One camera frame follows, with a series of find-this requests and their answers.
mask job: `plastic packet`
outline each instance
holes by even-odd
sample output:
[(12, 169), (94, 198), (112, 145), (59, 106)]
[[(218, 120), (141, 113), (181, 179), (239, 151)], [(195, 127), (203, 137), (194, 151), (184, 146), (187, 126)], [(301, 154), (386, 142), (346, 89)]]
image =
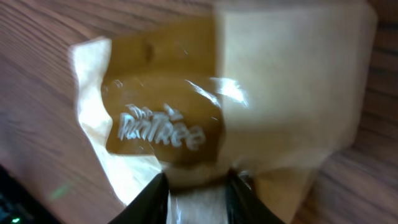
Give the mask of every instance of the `plastic packet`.
[[(161, 172), (175, 189), (232, 168), (288, 223), (320, 164), (353, 141), (375, 25), (361, 1), (257, 2), (76, 45), (78, 121), (125, 205)], [(220, 202), (190, 194), (170, 196), (172, 223)]]

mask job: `brand name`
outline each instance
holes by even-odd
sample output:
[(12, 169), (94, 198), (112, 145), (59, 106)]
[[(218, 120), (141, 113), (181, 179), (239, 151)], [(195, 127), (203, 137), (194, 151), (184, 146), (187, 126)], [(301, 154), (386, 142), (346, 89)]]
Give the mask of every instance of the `brand name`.
[(199, 146), (206, 143), (206, 136), (199, 126), (187, 126), (181, 122), (183, 116), (173, 110), (169, 105), (164, 105), (161, 112), (151, 111), (146, 107), (142, 109), (135, 105), (126, 105), (130, 113), (120, 114), (118, 138), (143, 139), (156, 144), (171, 144), (181, 147), (183, 140), (189, 150), (196, 151)]

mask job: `wood grain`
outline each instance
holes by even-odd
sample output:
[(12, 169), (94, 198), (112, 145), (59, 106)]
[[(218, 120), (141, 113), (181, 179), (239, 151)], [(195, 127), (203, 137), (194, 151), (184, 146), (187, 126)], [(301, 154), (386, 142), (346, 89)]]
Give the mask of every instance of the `wood grain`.
[[(208, 14), (211, 0), (0, 2), (0, 163), (65, 223), (107, 223), (123, 207), (73, 110), (67, 48), (100, 35)], [(322, 168), (295, 224), (398, 223), (398, 2), (380, 23), (352, 149)]]

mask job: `black object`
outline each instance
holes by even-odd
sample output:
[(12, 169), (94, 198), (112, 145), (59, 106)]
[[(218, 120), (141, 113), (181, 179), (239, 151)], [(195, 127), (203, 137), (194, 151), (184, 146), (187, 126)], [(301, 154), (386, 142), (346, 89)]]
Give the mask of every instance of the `black object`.
[(60, 224), (0, 166), (0, 224)]
[[(168, 197), (167, 178), (158, 174), (109, 224), (165, 224)], [(226, 205), (229, 224), (284, 224), (234, 172), (227, 177)]]

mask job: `wooden table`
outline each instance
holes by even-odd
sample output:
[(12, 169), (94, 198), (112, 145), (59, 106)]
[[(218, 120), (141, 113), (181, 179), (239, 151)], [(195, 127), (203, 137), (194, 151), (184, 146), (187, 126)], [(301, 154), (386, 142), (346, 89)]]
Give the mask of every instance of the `wooden table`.
[[(398, 2), (380, 24), (358, 137), (324, 166), (299, 223), (398, 223)], [(123, 208), (73, 110), (67, 48), (100, 35), (209, 13), (211, 0), (0, 2), (0, 164), (65, 223), (107, 223)]]

